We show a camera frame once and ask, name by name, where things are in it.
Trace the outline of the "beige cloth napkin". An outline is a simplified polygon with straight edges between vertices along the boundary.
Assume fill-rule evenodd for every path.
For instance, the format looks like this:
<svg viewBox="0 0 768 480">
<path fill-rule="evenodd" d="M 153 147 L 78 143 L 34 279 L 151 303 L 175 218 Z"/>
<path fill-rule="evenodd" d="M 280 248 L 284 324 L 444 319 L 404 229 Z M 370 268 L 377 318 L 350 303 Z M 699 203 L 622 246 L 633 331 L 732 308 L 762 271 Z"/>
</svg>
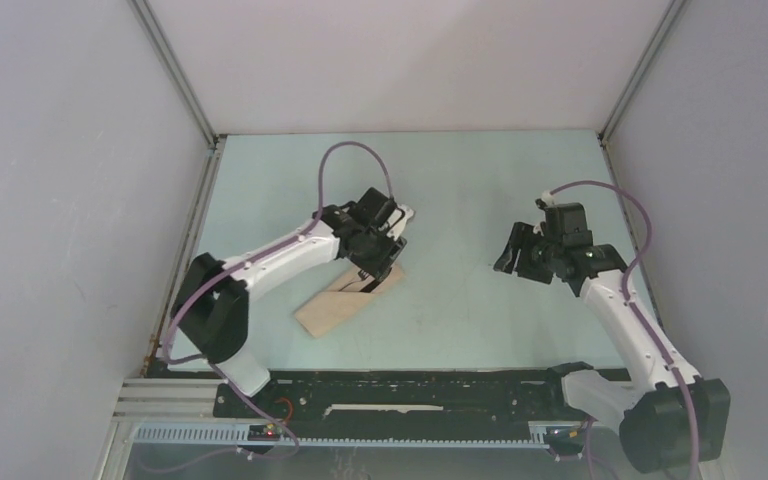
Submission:
<svg viewBox="0 0 768 480">
<path fill-rule="evenodd" d="M 350 267 L 327 288 L 318 292 L 293 314 L 295 320 L 314 338 L 320 338 L 362 310 L 397 285 L 405 275 L 396 264 L 387 278 L 372 293 L 359 290 L 369 279 L 362 279 L 357 267 Z"/>
</svg>

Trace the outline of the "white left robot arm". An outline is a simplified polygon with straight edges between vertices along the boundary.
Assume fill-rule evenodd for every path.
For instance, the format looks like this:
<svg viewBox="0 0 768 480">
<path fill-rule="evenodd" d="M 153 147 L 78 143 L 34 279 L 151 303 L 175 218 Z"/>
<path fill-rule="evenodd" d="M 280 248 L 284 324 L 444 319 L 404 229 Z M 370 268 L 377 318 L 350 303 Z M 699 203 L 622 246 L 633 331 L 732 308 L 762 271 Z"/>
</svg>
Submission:
<svg viewBox="0 0 768 480">
<path fill-rule="evenodd" d="M 264 416 L 276 403 L 270 373 L 249 345 L 253 301 L 314 267 L 347 260 L 375 284 L 387 279 L 407 241 L 404 230 L 414 210 L 375 188 L 357 201 L 319 207 L 311 220 L 278 240 L 224 260 L 203 253 L 192 260 L 172 307 L 163 345 L 184 338 L 195 353 L 238 390 L 237 402 L 252 416 Z"/>
</svg>

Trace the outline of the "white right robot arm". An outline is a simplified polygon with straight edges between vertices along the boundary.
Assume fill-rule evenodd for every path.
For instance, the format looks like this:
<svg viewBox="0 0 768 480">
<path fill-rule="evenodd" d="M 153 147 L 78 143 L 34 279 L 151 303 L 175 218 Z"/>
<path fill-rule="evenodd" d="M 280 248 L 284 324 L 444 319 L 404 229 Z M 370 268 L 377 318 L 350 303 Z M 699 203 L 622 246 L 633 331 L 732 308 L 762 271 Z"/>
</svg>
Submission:
<svg viewBox="0 0 768 480">
<path fill-rule="evenodd" d="M 719 459 L 731 406 L 727 386 L 705 378 L 678 351 L 639 300 L 631 278 L 638 262 L 595 243 L 582 204 L 560 203 L 551 191 L 536 204 L 543 221 L 513 224 L 494 271 L 566 284 L 600 322 L 631 382 L 622 387 L 583 362 L 558 365 L 541 392 L 545 411 L 566 418 L 578 410 L 611 429 L 644 474 Z"/>
</svg>

